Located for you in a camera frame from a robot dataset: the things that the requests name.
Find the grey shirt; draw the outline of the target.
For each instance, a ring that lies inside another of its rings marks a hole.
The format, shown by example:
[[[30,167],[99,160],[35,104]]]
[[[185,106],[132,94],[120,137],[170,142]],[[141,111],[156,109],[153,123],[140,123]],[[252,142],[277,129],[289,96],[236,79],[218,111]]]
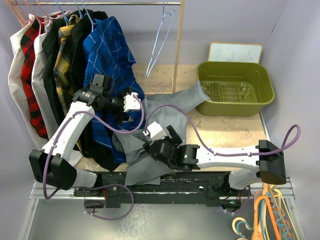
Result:
[[[187,141],[187,117],[171,106],[179,107],[185,113],[210,98],[206,95],[199,81],[185,90],[172,94],[154,94],[145,97],[142,104],[144,107],[145,118],[150,118],[149,124],[156,122],[163,129],[171,125],[182,139],[182,143]],[[114,133],[112,143],[117,150],[124,153],[128,168],[126,171],[125,185],[159,185],[160,177],[170,174],[171,169],[163,162],[154,160],[143,149],[143,144],[147,142],[143,131],[137,130],[130,134]]]

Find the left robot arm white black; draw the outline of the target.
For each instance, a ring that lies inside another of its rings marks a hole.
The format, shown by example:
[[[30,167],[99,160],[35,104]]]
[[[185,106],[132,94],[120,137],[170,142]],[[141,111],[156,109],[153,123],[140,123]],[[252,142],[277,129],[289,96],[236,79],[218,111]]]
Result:
[[[93,82],[79,89],[73,96],[69,111],[52,138],[41,150],[29,154],[34,178],[45,187],[61,190],[84,187],[91,196],[103,191],[103,184],[94,172],[76,169],[71,163],[73,150],[83,130],[99,110],[123,117],[140,111],[138,93],[131,87],[112,96],[115,81],[107,75],[95,74]]]

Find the light blue hanger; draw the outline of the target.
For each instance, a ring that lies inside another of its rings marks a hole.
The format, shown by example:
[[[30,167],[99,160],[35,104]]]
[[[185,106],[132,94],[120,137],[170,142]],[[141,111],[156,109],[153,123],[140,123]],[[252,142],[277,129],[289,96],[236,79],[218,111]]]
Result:
[[[157,29],[155,40],[153,44],[153,48],[151,51],[150,59],[147,64],[145,76],[148,78],[156,65],[158,58],[164,48],[164,45],[167,41],[169,33],[172,28],[173,21],[175,19],[176,10],[172,9],[171,11],[166,10],[166,1],[162,1],[162,16],[161,22]]]

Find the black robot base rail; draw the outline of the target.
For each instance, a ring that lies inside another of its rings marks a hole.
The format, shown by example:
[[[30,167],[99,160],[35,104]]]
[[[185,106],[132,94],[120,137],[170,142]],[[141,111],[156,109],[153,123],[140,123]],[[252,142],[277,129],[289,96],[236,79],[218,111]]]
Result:
[[[125,172],[99,172],[99,186],[105,190],[88,190],[77,187],[76,197],[87,200],[106,200],[106,208],[118,208],[121,204],[187,204],[237,209],[241,201],[250,196],[249,186],[242,190],[230,188],[227,171],[174,172],[160,178],[159,185],[132,185],[124,189]]]

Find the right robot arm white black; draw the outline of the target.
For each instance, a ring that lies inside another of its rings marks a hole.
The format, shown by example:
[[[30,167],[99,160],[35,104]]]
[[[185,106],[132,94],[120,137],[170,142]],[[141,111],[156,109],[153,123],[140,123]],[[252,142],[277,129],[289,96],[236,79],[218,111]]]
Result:
[[[157,122],[150,124],[143,134],[149,141],[143,145],[144,150],[172,170],[191,172],[215,167],[237,168],[222,183],[222,190],[228,196],[254,183],[284,185],[287,182],[284,153],[268,140],[234,148],[183,144],[171,125],[163,129]]]

